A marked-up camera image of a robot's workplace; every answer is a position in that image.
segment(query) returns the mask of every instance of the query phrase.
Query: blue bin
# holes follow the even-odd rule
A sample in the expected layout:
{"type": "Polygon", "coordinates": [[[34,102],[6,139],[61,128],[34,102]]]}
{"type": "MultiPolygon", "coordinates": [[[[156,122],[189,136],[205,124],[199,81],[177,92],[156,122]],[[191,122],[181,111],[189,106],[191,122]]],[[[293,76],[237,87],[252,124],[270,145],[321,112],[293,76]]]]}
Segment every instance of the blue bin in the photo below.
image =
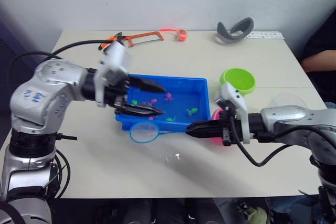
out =
{"type": "Polygon", "coordinates": [[[142,103],[157,99],[157,102],[153,106],[164,110],[165,113],[156,116],[154,120],[132,115],[116,115],[115,119],[122,123],[123,130],[129,131],[133,125],[139,122],[153,122],[161,131],[185,132],[187,126],[191,123],[211,119],[206,79],[145,76],[140,74],[133,74],[132,76],[159,83],[166,88],[167,92],[172,94],[173,101],[164,101],[166,93],[145,92],[131,87],[128,91],[128,103],[131,103],[132,100],[142,103]],[[198,112],[189,116],[187,110],[191,108],[197,108],[198,112]],[[166,121],[167,118],[174,117],[176,118],[175,121],[166,121]]]}

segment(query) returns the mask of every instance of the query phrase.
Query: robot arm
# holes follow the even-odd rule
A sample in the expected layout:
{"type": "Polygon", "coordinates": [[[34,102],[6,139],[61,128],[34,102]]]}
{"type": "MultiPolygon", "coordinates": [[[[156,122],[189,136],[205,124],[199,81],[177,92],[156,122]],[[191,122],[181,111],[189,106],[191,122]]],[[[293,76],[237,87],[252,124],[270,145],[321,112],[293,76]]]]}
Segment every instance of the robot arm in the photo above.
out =
{"type": "MultiPolygon", "coordinates": [[[[26,223],[51,223],[46,198],[53,195],[57,171],[53,164],[55,141],[71,101],[96,101],[116,113],[154,116],[164,113],[148,105],[127,104],[127,90],[164,92],[159,84],[128,74],[130,56],[118,42],[112,43],[98,70],[86,69],[67,60],[41,63],[34,76],[18,87],[10,100],[11,142],[6,147],[0,186],[0,201],[8,202],[26,223]]],[[[0,210],[0,224],[13,223],[0,210]]]]}
{"type": "MultiPolygon", "coordinates": [[[[194,137],[222,137],[223,145],[238,144],[247,157],[240,141],[249,143],[250,135],[261,143],[286,144],[279,150],[290,145],[310,149],[310,162],[319,169],[323,185],[319,191],[326,203],[322,206],[324,213],[335,222],[335,208],[330,205],[336,205],[336,109],[309,110],[289,105],[248,114],[243,97],[229,83],[221,86],[216,103],[223,109],[220,119],[193,123],[186,133],[194,137]]],[[[268,161],[252,160],[257,166],[268,161]]]]}

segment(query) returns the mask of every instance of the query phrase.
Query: pink bowl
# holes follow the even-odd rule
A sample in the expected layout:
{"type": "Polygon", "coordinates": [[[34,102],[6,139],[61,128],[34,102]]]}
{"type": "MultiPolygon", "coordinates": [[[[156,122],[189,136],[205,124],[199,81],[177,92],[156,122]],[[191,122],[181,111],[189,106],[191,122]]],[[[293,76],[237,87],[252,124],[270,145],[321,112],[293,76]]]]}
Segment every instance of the pink bowl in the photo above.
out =
{"type": "MultiPolygon", "coordinates": [[[[211,120],[218,120],[219,119],[219,113],[222,112],[223,109],[219,108],[218,110],[216,110],[212,116],[211,116],[211,120]]],[[[223,146],[223,140],[221,137],[212,137],[212,140],[216,143],[219,144],[221,146],[223,146]]]]}

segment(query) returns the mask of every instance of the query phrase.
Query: green bowl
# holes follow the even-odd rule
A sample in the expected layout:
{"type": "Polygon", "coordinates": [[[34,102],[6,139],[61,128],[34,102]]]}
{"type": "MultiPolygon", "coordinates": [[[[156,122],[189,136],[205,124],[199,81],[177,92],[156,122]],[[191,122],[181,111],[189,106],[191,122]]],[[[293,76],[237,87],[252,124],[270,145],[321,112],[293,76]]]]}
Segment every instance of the green bowl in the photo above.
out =
{"type": "Polygon", "coordinates": [[[221,84],[225,82],[231,83],[241,95],[250,94],[256,87],[256,79],[254,76],[242,68],[230,68],[225,70],[219,81],[221,84]]]}

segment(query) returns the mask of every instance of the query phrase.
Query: black sleeve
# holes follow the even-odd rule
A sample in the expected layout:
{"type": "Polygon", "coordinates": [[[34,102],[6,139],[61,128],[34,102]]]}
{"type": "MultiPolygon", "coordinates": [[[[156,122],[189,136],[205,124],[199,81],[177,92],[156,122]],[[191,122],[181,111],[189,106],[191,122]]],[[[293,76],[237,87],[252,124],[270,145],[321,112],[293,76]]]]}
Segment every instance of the black sleeve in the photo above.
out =
{"type": "Polygon", "coordinates": [[[303,49],[300,61],[325,50],[336,50],[336,10],[313,34],[303,49]]]}

